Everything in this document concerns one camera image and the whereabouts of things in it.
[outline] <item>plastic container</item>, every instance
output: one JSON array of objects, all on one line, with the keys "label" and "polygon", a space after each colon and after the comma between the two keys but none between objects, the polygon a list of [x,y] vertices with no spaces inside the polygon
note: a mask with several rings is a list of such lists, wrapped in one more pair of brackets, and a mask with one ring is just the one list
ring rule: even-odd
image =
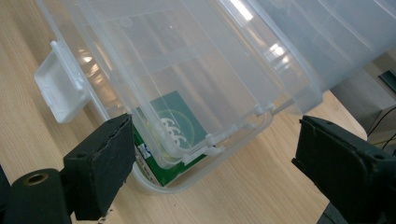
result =
[{"label": "plastic container", "polygon": [[[164,186],[134,168],[137,182],[162,193],[190,186],[276,113],[318,105],[396,42],[390,0],[37,3],[57,36],[35,75],[55,117],[69,121],[89,100],[101,121],[132,113],[140,153],[164,170],[184,167]],[[54,61],[70,87],[56,87]]]}]

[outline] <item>wooden table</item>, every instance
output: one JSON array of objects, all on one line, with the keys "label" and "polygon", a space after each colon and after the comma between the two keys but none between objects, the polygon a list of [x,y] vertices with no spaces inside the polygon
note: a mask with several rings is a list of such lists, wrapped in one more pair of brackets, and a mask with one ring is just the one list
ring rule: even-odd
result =
[{"label": "wooden table", "polygon": [[[88,108],[58,124],[42,99],[33,74],[51,39],[33,1],[0,1],[0,162],[10,182],[33,170],[62,169],[63,156],[98,127]],[[330,93],[310,115],[365,137]],[[176,195],[142,194],[129,177],[106,223],[316,223],[328,200],[290,162],[299,131],[299,117],[276,115],[270,128]]]}]

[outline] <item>wire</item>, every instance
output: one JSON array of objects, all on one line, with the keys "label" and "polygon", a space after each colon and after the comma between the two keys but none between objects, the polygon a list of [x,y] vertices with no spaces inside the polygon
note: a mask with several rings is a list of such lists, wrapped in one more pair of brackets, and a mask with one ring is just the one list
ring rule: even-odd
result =
[{"label": "wire", "polygon": [[376,129],[376,127],[378,127],[379,123],[381,123],[381,121],[390,113],[392,112],[394,109],[396,109],[396,107],[393,107],[390,111],[388,111],[384,116],[382,116],[382,118],[378,121],[378,123],[374,126],[374,128],[367,134],[367,137],[370,136],[370,134],[373,133],[373,131]]},{"label": "wire", "polygon": [[393,140],[393,138],[396,136],[396,133],[387,141],[387,143],[385,143],[385,145],[382,147],[382,150],[385,149],[385,147],[387,146],[387,144]]}]

